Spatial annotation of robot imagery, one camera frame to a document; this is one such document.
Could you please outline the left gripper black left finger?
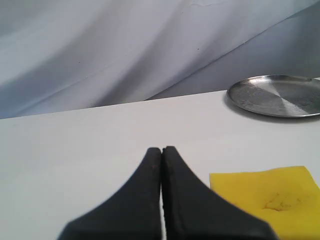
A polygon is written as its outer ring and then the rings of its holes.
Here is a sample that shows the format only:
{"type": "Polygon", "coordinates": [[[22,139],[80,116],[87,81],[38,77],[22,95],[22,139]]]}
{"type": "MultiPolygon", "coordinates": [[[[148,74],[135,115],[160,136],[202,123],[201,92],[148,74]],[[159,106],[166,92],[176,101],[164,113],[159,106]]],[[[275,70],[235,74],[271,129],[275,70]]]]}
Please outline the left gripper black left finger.
{"type": "Polygon", "coordinates": [[[127,182],[108,200],[70,221],[60,240],[160,240],[161,150],[149,148],[127,182]]]}

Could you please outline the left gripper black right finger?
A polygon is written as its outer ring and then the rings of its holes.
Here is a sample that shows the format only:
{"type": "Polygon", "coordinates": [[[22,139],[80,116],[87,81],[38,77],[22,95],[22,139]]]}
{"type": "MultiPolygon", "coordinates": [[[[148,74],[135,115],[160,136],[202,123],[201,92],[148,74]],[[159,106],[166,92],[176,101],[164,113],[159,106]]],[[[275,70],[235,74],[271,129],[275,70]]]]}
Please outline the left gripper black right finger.
{"type": "Polygon", "coordinates": [[[162,150],[161,190],[168,240],[277,239],[268,223],[209,189],[173,146],[162,150]]]}

